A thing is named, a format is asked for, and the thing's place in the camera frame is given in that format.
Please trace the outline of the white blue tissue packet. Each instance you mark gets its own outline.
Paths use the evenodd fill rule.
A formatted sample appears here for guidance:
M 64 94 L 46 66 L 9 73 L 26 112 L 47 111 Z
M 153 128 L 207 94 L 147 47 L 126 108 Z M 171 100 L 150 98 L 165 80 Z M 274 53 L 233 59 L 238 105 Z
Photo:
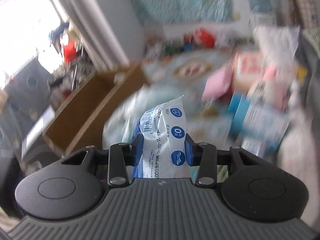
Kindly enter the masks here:
M 137 122 L 136 132 L 143 135 L 143 148 L 133 178 L 189 177 L 184 146 L 187 120 L 182 98 L 146 111 Z

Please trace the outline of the pink wet wipes pack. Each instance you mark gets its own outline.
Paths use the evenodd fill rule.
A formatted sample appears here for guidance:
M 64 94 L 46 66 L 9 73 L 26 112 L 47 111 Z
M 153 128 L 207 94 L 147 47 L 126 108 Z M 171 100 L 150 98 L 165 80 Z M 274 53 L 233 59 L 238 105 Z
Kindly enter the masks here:
M 255 81 L 264 75 L 265 60 L 260 51 L 240 51 L 233 60 L 233 89 L 247 93 Z

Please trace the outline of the white curtain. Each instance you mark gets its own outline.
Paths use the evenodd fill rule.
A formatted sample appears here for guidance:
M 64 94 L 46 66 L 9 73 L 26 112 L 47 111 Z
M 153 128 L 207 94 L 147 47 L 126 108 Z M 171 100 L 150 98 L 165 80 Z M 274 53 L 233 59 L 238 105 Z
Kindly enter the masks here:
M 58 1 L 82 37 L 84 47 L 98 71 L 129 65 L 129 59 L 97 0 Z

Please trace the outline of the patterned grey tablecloth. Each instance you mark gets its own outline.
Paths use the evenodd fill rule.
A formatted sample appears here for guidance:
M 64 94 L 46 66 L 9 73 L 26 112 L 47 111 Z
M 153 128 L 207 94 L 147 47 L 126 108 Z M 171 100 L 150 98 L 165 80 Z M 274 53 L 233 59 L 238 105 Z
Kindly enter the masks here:
M 228 148 L 232 119 L 227 101 L 202 100 L 207 80 L 220 70 L 231 70 L 234 54 L 215 50 L 183 53 L 168 62 L 155 61 L 142 67 L 149 84 L 143 85 L 116 108 L 105 122 L 103 149 L 118 142 L 131 142 L 137 121 L 151 108 L 181 98 L 187 132 L 195 142 L 206 141 Z

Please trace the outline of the brown cardboard box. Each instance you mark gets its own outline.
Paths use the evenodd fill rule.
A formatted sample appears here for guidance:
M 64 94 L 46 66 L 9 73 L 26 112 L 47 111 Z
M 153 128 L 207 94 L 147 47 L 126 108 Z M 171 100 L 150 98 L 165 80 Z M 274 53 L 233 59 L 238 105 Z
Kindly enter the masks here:
M 102 148 L 103 127 L 117 107 L 149 82 L 141 63 L 119 66 L 87 77 L 55 112 L 43 132 L 48 146 L 59 156 L 93 145 Z

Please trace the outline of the red plastic bag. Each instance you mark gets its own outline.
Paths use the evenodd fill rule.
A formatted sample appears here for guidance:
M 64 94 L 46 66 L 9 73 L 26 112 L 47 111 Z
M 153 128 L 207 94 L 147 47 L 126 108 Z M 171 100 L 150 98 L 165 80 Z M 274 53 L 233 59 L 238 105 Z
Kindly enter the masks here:
M 214 48 L 216 37 L 210 33 L 207 29 L 200 28 L 194 31 L 193 34 L 185 34 L 183 37 L 183 43 L 188 48 Z

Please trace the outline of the pink plush pillow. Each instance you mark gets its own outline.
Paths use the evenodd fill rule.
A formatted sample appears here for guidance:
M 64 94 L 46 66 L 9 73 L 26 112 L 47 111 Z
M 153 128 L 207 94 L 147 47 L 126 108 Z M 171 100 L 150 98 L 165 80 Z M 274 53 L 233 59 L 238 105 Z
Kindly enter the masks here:
M 230 89 L 233 71 L 230 67 L 221 67 L 208 77 L 201 100 L 203 102 L 217 100 Z

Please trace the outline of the teal floral wall cloth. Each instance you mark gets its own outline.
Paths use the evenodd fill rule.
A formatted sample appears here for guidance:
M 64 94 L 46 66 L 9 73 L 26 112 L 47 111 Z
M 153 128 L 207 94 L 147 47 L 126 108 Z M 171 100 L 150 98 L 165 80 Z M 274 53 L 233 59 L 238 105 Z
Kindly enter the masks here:
M 231 22 L 232 0 L 130 0 L 142 25 Z

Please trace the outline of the blue mouth tape box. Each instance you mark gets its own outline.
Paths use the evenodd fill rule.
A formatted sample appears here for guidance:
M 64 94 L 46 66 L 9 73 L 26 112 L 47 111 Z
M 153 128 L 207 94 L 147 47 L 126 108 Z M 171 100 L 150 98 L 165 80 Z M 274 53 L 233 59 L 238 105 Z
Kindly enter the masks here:
M 249 100 L 239 93 L 233 94 L 227 114 L 232 117 L 232 135 L 243 134 L 261 139 L 272 151 L 279 148 L 290 125 L 290 118 L 284 112 Z

